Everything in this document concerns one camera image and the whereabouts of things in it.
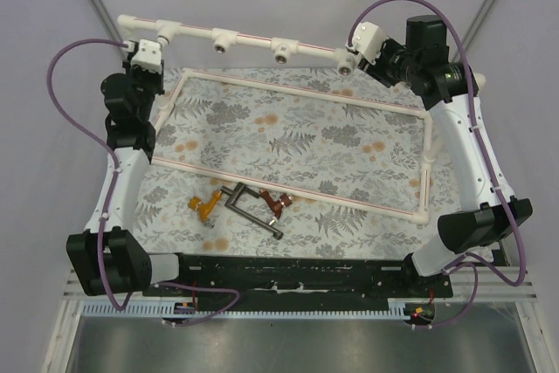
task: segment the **purple tube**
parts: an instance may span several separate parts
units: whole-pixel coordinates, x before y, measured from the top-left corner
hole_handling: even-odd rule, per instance
[[[232,288],[193,287],[193,286],[185,286],[184,284],[175,283],[175,282],[172,282],[172,281],[163,281],[163,282],[159,283],[159,285],[160,286],[166,286],[166,287],[181,288],[183,290],[192,290],[194,292],[235,294],[235,298],[233,300],[231,300],[229,303],[227,303],[225,306],[223,306],[221,309],[219,309],[219,310],[217,310],[217,311],[215,311],[211,314],[208,314],[208,315],[204,316],[203,318],[194,319],[194,320],[188,321],[186,323],[176,323],[175,325],[173,325],[174,327],[191,327],[192,325],[197,325],[198,323],[209,321],[214,316],[222,314],[226,310],[233,307],[235,305],[235,303],[238,302],[238,299],[241,297],[240,293],[237,290],[234,290]],[[169,321],[165,321],[165,324],[166,325],[172,325],[172,323],[169,322]]]
[[[101,39],[101,38],[82,39],[80,41],[76,41],[74,43],[71,43],[71,44],[67,45],[62,50],[57,52],[56,55],[54,56],[54,58],[51,60],[51,64],[49,65],[48,71],[46,72],[46,89],[49,92],[49,96],[51,97],[52,104],[54,104],[54,106],[59,111],[59,113],[61,113],[62,116],[68,122],[70,122],[70,124],[72,124],[74,127],[76,127],[79,131],[81,131],[82,133],[87,135],[89,138],[95,140],[98,144],[100,144],[108,152],[108,154],[111,156],[111,158],[113,159],[115,171],[113,172],[113,177],[111,179],[111,183],[109,184],[109,187],[108,187],[108,190],[107,190],[107,195],[105,196],[105,202],[103,203],[103,208],[102,208],[101,213],[104,214],[104,213],[107,213],[107,211],[108,211],[108,207],[111,203],[111,197],[113,196],[113,193],[114,193],[114,187],[116,186],[116,181],[117,181],[118,176],[119,176],[119,173],[116,171],[120,167],[119,159],[116,156],[116,154],[114,153],[114,151],[111,148],[109,148],[108,145],[104,141],[102,141],[97,135],[93,134],[87,128],[85,128],[84,126],[79,124],[76,120],[74,120],[65,111],[64,108],[62,108],[62,106],[59,103],[59,100],[57,99],[56,95],[54,94],[54,89],[52,88],[52,74],[54,72],[54,67],[59,62],[59,60],[62,58],[62,56],[64,56],[67,52],[74,49],[75,47],[78,47],[80,45],[86,45],[86,44],[107,44],[107,45],[114,45],[116,47],[126,47],[126,44],[124,44],[124,43],[120,43],[120,42],[117,42],[117,41],[112,41],[110,39]],[[105,293],[107,294],[107,297],[110,300],[113,307],[116,310],[121,311],[121,310],[124,310],[126,308],[126,306],[128,304],[128,301],[130,300],[130,296],[132,294],[131,293],[128,294],[126,296],[124,302],[122,304],[120,304],[118,301],[116,301],[116,298],[114,297],[114,293],[111,290],[111,286],[108,283],[107,271],[105,269],[105,262],[103,260],[103,234],[105,232],[106,222],[107,221],[104,218],[102,218],[100,223],[99,223],[99,232],[97,233],[97,263],[99,265],[99,273],[100,273],[100,277],[101,277],[101,283],[103,284],[103,289],[105,290]]]

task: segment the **metal frame object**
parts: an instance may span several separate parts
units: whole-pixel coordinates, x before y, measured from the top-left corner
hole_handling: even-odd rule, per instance
[[[278,229],[273,227],[271,224],[263,222],[259,218],[256,218],[252,214],[249,214],[246,211],[244,211],[242,209],[239,209],[237,207],[237,201],[241,198],[241,196],[243,194],[247,193],[247,194],[250,194],[251,196],[253,196],[255,198],[260,198],[260,193],[259,192],[251,190],[244,183],[238,183],[235,186],[234,190],[231,190],[230,188],[227,188],[227,187],[223,186],[223,187],[221,187],[221,191],[223,191],[224,194],[227,194],[229,196],[229,198],[225,202],[225,207],[227,207],[231,211],[236,212],[237,214],[239,214],[239,216],[242,216],[243,218],[246,218],[247,220],[250,220],[254,224],[257,224],[261,228],[266,229],[267,231],[270,231],[272,233],[274,239],[279,240],[279,239],[283,238],[283,231],[279,231]]]
[[[125,28],[126,25],[132,25],[131,29],[155,29],[157,41],[137,40],[130,32],[132,39],[126,43],[128,55],[123,64],[125,72],[112,74],[101,84],[105,105],[109,111],[106,119],[107,145],[110,148],[113,166],[109,161],[100,200],[86,225],[86,230],[81,234],[71,235],[66,242],[66,250],[79,281],[76,286],[81,287],[90,296],[106,294],[116,311],[126,311],[132,293],[142,291],[150,299],[171,298],[176,304],[183,305],[186,302],[188,310],[182,309],[179,314],[188,320],[192,316],[197,317],[198,314],[191,313],[186,301],[189,294],[184,290],[197,289],[215,293],[210,293],[211,297],[206,294],[198,297],[196,308],[200,307],[200,310],[207,311],[210,315],[194,320],[191,324],[210,319],[214,314],[220,314],[227,309],[231,315],[242,314],[244,317],[305,317],[318,314],[320,317],[335,315],[345,319],[347,316],[355,316],[355,312],[363,316],[376,316],[380,311],[389,317],[400,316],[401,319],[398,308],[399,305],[406,304],[411,305],[411,308],[406,306],[404,315],[414,314],[408,322],[414,327],[418,325],[429,328],[432,319],[415,318],[417,310],[423,310],[426,299],[430,299],[431,303],[434,296],[451,299],[455,293],[461,293],[462,290],[465,290],[466,295],[471,289],[477,289],[478,274],[475,270],[475,277],[466,277],[465,285],[458,279],[457,284],[453,285],[453,277],[449,278],[446,270],[450,269],[453,273],[464,266],[452,269],[447,267],[457,264],[458,259],[462,260],[465,257],[466,251],[476,246],[491,245],[502,240],[510,234],[513,228],[511,224],[521,224],[531,215],[529,200],[516,199],[512,188],[500,172],[483,128],[477,98],[478,85],[481,85],[483,79],[478,77],[477,85],[476,80],[469,79],[469,73],[465,76],[466,70],[469,72],[467,66],[461,62],[449,63],[449,47],[445,44],[447,28],[442,18],[422,16],[408,19],[405,45],[389,38],[372,23],[358,23],[353,32],[354,42],[347,50],[304,45],[299,41],[284,38],[247,36],[236,31],[201,29],[170,21],[121,17],[119,22],[124,24]],[[210,38],[219,53],[227,52],[235,44],[269,48],[273,50],[279,63],[287,62],[290,55],[295,53],[320,55],[337,61],[340,74],[351,74],[357,66],[386,86],[402,81],[409,83],[412,91],[421,97],[425,110],[392,106],[373,100],[342,98],[339,95],[288,86],[273,85],[272,90],[423,118],[426,130],[419,208],[417,213],[404,214],[405,217],[400,215],[401,218],[415,223],[426,223],[428,217],[426,200],[429,196],[428,179],[431,164],[443,144],[441,140],[431,144],[432,123],[437,123],[445,136],[445,144],[457,171],[462,211],[439,218],[438,234],[422,248],[407,255],[404,260],[272,259],[173,253],[148,255],[135,241],[129,226],[134,209],[130,203],[135,202],[138,180],[147,170],[149,163],[221,177],[227,181],[246,183],[267,190],[281,190],[299,197],[316,199],[318,194],[153,157],[156,132],[172,113],[176,98],[188,77],[230,81],[230,78],[223,76],[187,69],[169,97],[163,97],[162,50],[176,35]],[[233,83],[243,86],[264,87],[270,90],[270,84],[255,80],[231,79],[235,80]],[[155,125],[152,126],[149,115],[154,102],[160,112]],[[466,121],[470,116],[473,122],[472,126],[468,127]],[[481,135],[488,149],[484,156],[474,140],[474,129],[478,130],[476,135]],[[494,184],[495,190],[488,174],[492,166],[499,172],[500,178],[500,182]],[[230,208],[235,206],[239,195],[247,188],[243,188],[243,185],[240,184],[237,190],[225,191],[231,193],[228,200]],[[506,198],[498,199],[499,194]],[[343,202],[342,205],[380,214],[392,215],[391,213],[400,212],[339,197],[322,194],[319,196],[321,201],[333,204]],[[510,210],[512,216],[505,214],[506,209]],[[482,274],[487,274],[487,269],[481,271]],[[489,285],[490,287],[494,287],[494,278],[492,280],[493,284]],[[534,299],[531,284],[527,286],[520,285],[511,289],[500,284],[497,289],[506,289],[505,294],[529,293],[529,298]],[[128,293],[125,303],[118,303],[114,294],[125,292]],[[482,287],[480,295],[483,296],[485,292]],[[228,297],[224,304],[224,298],[219,295],[223,293],[235,294],[236,297],[233,300]],[[475,293],[470,293],[469,296],[466,307],[471,306]],[[456,299],[462,301],[464,296],[456,296]],[[96,303],[93,306],[94,308],[87,306],[86,312],[112,313],[111,310],[107,312],[105,303]],[[145,315],[147,311],[148,314],[161,316],[168,313],[170,307],[168,303],[162,306],[166,309],[160,307],[161,310],[158,311],[150,305],[133,303],[128,313]]]
[[[71,235],[66,244],[66,250],[83,283],[82,286],[90,294],[107,294],[115,306],[118,303],[112,290],[115,292],[145,290],[148,285],[158,281],[180,277],[178,274],[183,269],[180,260],[177,260],[177,255],[147,255],[127,229],[133,210],[133,205],[130,203],[135,201],[138,179],[147,170],[146,162],[201,175],[221,177],[227,181],[246,183],[267,190],[283,190],[293,196],[312,199],[320,197],[324,202],[391,216],[396,214],[411,222],[425,224],[428,220],[428,179],[431,164],[442,147],[441,141],[437,141],[435,147],[431,148],[433,119],[445,137],[445,144],[449,148],[457,172],[462,212],[442,216],[438,220],[438,234],[400,263],[407,287],[421,286],[425,279],[436,278],[441,270],[462,257],[469,249],[480,245],[491,245],[502,240],[512,231],[510,225],[512,218],[516,224],[521,224],[532,213],[529,200],[518,200],[514,197],[514,191],[501,173],[483,127],[477,90],[478,84],[481,85],[484,78],[477,77],[469,80],[469,76],[465,76],[466,67],[463,63],[449,63],[449,47],[446,45],[447,28],[441,17],[409,18],[405,45],[400,45],[389,38],[384,31],[372,23],[357,23],[352,33],[352,44],[346,50],[306,45],[285,38],[255,37],[216,28],[209,30],[165,20],[151,21],[120,16],[119,23],[132,38],[126,43],[128,55],[123,63],[125,73],[114,73],[101,84],[105,105],[109,111],[106,119],[107,145],[116,151],[111,153],[114,168],[109,161],[100,201],[86,226],[86,231],[83,234]],[[134,30],[138,29],[155,30],[157,41],[135,39]],[[270,86],[255,80],[224,78],[187,69],[171,95],[168,98],[162,97],[162,51],[177,35],[209,38],[219,53],[227,52],[236,44],[252,45],[273,50],[276,60],[282,64],[286,63],[292,54],[310,54],[337,61],[340,74],[351,74],[357,66],[386,86],[393,86],[402,81],[409,83],[412,91],[422,99],[425,110],[392,106],[373,100],[348,99],[340,95],[318,93],[301,88],[274,84],[272,86],[273,90],[278,92],[359,104],[424,118],[426,130],[418,211],[409,213],[308,190],[264,183],[215,169],[200,168],[162,158],[152,159],[156,132],[169,118],[176,98],[188,77],[195,75],[195,77],[215,81],[234,79],[234,83],[243,86],[268,89]],[[156,97],[160,113],[155,126],[152,126],[149,116]],[[473,114],[473,118],[478,116],[472,123],[477,123],[475,127],[468,127],[466,123],[470,114]],[[486,145],[485,157],[482,156],[478,144],[481,140],[476,141],[473,136],[474,129],[477,130],[476,135],[479,135]],[[124,165],[118,163],[117,153],[124,154],[123,156],[138,155],[143,158],[131,159]],[[499,188],[500,191],[493,189],[493,180],[489,175],[490,166],[499,173],[499,182],[495,189]],[[504,198],[499,199],[497,197],[499,194]],[[503,206],[509,207],[512,216],[507,216]],[[110,252],[101,255],[105,249]]]
[[[503,270],[506,274],[514,271],[513,267]],[[450,305],[462,305],[470,296],[473,287],[473,275],[469,272],[451,274],[449,280],[452,283],[454,295],[451,298],[435,298],[435,302]],[[556,366],[555,354],[548,346],[547,323],[542,319],[541,307],[535,297],[535,290],[527,275],[521,287],[508,287],[486,268],[480,268],[479,280],[480,304],[491,304],[495,302],[514,302],[521,319],[521,329],[524,332],[530,354],[534,361],[537,373],[555,373],[559,371]],[[74,272],[66,283],[63,300],[60,302],[59,315],[52,331],[51,340],[43,363],[41,373],[58,373],[66,371],[69,356],[72,351],[74,337],[76,336],[79,319],[83,316],[106,316],[106,317],[148,317],[161,319],[162,317],[173,318],[170,309],[176,303],[190,302],[191,297],[154,297],[144,296],[142,293],[134,293],[130,305],[124,312],[115,311],[108,304],[105,296],[87,296],[83,292],[79,279]],[[408,318],[402,315],[402,307],[424,302],[418,299],[389,299],[386,310],[369,312],[325,312],[325,313],[279,313],[279,312],[226,312],[220,315],[223,318],[232,319],[371,319],[378,321],[400,320]]]

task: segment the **red wire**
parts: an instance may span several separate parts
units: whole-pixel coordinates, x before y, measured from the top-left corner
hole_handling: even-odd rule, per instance
[[[196,290],[192,290],[192,304],[194,305],[194,309],[198,309],[198,305],[196,303]]]

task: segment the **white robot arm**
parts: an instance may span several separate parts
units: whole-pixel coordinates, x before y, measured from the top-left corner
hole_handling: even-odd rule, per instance
[[[145,39],[129,42],[123,66],[124,73],[111,74],[101,84],[109,111],[105,121],[107,145],[114,151],[119,168],[115,169],[109,155],[93,215],[83,233],[71,235],[66,241],[66,252],[88,295],[107,291],[100,269],[104,269],[112,293],[145,290],[179,274],[177,255],[147,254],[132,235],[141,180],[155,148],[155,129],[149,115],[155,96],[163,94],[162,46]],[[98,265],[96,246],[101,226],[103,268]]]
[[[417,274],[430,276],[468,249],[505,238],[510,224],[493,190],[484,156],[470,123],[464,67],[448,62],[446,27],[435,16],[408,19],[400,45],[370,22],[357,25],[352,38],[358,67],[386,86],[406,82],[423,100],[438,125],[459,184],[461,212],[438,220],[438,234],[411,255]],[[518,224],[532,214],[529,200],[517,200],[504,177],[483,126],[480,99],[473,99],[477,127],[486,145],[503,196]]]

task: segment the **gray floor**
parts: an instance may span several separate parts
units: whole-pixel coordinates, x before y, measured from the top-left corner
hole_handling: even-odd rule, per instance
[[[444,319],[457,307],[439,305]],[[456,325],[412,332],[392,321],[83,318],[67,373],[535,372],[514,305],[476,305]]]

